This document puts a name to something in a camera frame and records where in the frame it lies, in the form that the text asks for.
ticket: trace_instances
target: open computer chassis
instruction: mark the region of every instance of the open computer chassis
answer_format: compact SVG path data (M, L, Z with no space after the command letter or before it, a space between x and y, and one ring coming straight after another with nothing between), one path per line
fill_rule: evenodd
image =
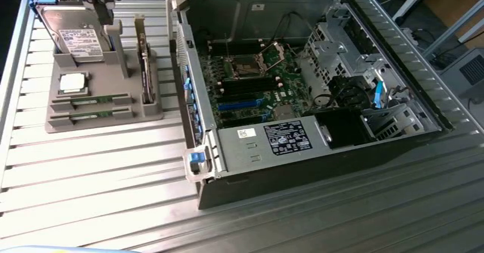
M249 36L251 30L235 25L232 32L227 28L211 32L201 21L217 24L213 16L225 13L235 14L236 21L244 12L269 9L275 2L293 5L276 5L277 9L293 10L293 0L176 0L176 5L171 1L168 14L175 11L177 18L171 52L188 147L184 162L187 178L199 189L200 209L381 165L453 129L355 0L301 0L301 5L320 10L317 18L305 14L315 26L301 32L287 22L283 39L275 35L269 39L264 33ZM321 2L325 10L316 8ZM289 13L304 20L297 12ZM277 31L283 19L268 21L271 31ZM345 25L351 39L328 32L329 21ZM292 49L295 44L301 52ZM383 75L385 70L393 75ZM296 140L291 151L285 144L293 131L309 141ZM280 135L283 142L272 143ZM205 159L189 161L193 152Z

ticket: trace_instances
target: hard drive label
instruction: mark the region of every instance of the hard drive label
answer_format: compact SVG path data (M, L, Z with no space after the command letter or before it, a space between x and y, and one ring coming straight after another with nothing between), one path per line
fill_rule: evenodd
M275 155L284 155L312 148L301 121L265 125L264 130Z
M72 57L101 56L96 31L93 29L59 30Z

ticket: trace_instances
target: metal sheet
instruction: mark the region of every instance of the metal sheet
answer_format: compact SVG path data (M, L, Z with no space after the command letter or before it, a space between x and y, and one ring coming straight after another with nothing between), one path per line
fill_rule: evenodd
M357 1L381 21L371 1ZM164 0L121 3L115 11L125 26L141 12L148 14L147 29L157 29L149 42L161 67L165 118L47 134L53 47L43 25L32 15L25 18L27 31L17 36L20 44L25 36L20 71L8 71L16 79L3 116L0 248L48 244L140 252L456 252L483 245L481 128L416 50L401 45L405 40L392 25L379 23L380 32L399 53L409 55L405 65L452 119L455 132L381 167L199 211L195 186L181 168ZM135 42L123 38L124 46L133 48Z

